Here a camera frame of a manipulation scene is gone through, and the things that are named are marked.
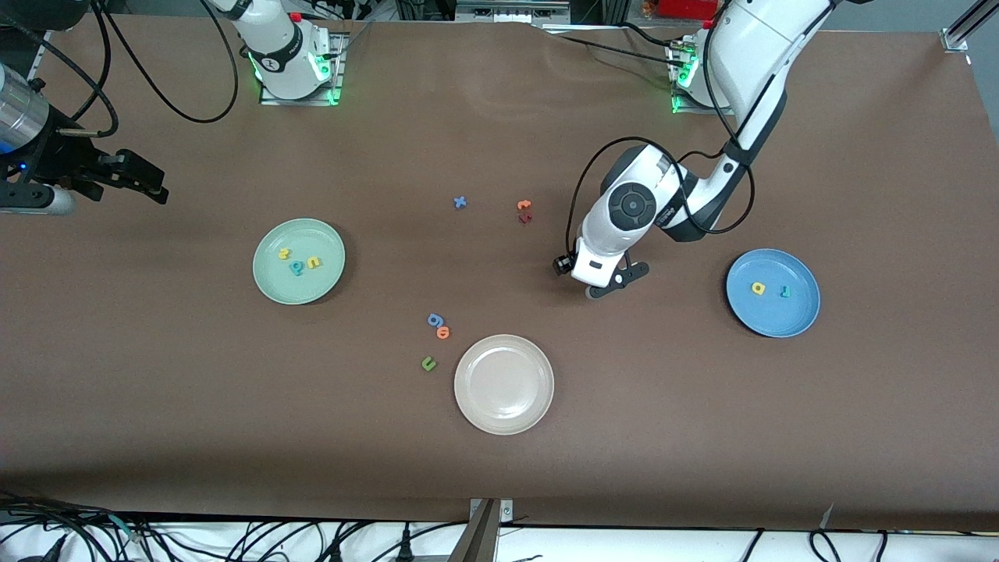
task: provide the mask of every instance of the tabletop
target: tabletop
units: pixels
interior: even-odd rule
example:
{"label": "tabletop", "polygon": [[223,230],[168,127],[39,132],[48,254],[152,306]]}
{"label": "tabletop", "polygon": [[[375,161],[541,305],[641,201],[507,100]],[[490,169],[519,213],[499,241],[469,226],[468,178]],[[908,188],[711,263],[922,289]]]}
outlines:
{"label": "tabletop", "polygon": [[[174,103],[224,107],[207,19],[119,20]],[[589,37],[654,54],[629,33]],[[55,43],[96,76],[98,37],[88,19]],[[121,130],[96,144],[161,167],[170,201],[108,189],[69,217],[0,218],[4,483],[146,511],[447,520],[512,497],[537,523],[810,528],[834,504],[832,526],[999,528],[999,153],[965,57],[935,35],[819,33],[748,220],[690,244],[649,233],[632,256],[650,273],[598,301],[550,268],[586,161],[625,135],[676,154],[725,138],[670,113],[655,62],[520,24],[376,23],[339,106],[259,106],[240,60],[233,112],[198,125],[113,60]],[[87,95],[53,57],[39,76],[64,112]],[[340,232],[347,269],[282,306],[251,261],[296,217]],[[730,312],[727,269],[754,248],[814,272],[804,334]],[[453,390],[465,350],[501,333],[555,377],[546,416],[510,437],[468,423]]]}

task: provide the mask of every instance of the black circular joint cap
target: black circular joint cap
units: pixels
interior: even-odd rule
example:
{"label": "black circular joint cap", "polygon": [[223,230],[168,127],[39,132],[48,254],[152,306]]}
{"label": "black circular joint cap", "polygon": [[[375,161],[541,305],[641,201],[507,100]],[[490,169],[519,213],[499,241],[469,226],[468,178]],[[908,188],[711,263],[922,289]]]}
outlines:
{"label": "black circular joint cap", "polygon": [[640,183],[622,183],[607,200],[610,222],[621,230],[638,230],[652,222],[655,196]]}

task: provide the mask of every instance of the green plate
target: green plate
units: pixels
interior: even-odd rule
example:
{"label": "green plate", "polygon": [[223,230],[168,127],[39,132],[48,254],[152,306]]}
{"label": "green plate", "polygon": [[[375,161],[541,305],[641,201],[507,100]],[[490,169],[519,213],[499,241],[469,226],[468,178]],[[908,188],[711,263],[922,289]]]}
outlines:
{"label": "green plate", "polygon": [[[281,250],[288,249],[288,259]],[[308,267],[309,258],[320,265]],[[332,226],[316,219],[293,219],[279,224],[260,241],[253,256],[253,278],[260,291],[274,302],[305,304],[330,292],[344,273],[347,251]],[[301,275],[292,268],[302,262]]]}

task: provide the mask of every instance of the plate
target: plate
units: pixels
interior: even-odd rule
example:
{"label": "plate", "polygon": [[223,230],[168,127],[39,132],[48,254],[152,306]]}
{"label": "plate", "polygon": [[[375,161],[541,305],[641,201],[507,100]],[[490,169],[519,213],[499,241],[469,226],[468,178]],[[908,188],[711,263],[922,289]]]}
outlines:
{"label": "plate", "polygon": [[[753,292],[754,283],[763,284],[763,294]],[[805,264],[769,248],[739,256],[728,270],[725,292],[735,316],[750,330],[771,338],[804,332],[815,322],[821,305],[818,282]]]}
{"label": "plate", "polygon": [[499,334],[465,352],[455,371],[455,398],[472,425],[494,435],[534,426],[554,395],[551,364],[536,345]]}
{"label": "plate", "polygon": [[[291,250],[281,259],[282,249]],[[310,269],[309,258],[320,265]],[[347,251],[340,234],[323,221],[293,219],[279,224],[260,241],[253,256],[253,278],[260,291],[281,304],[306,304],[330,292],[344,273]],[[302,262],[301,275],[292,265]]]}

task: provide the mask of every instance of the red box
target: red box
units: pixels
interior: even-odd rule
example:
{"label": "red box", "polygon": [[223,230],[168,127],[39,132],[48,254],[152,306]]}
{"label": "red box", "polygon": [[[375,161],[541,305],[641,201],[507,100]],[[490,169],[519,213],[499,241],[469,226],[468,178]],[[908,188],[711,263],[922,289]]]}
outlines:
{"label": "red box", "polygon": [[718,0],[659,0],[660,16],[689,20],[709,20],[718,10]]}

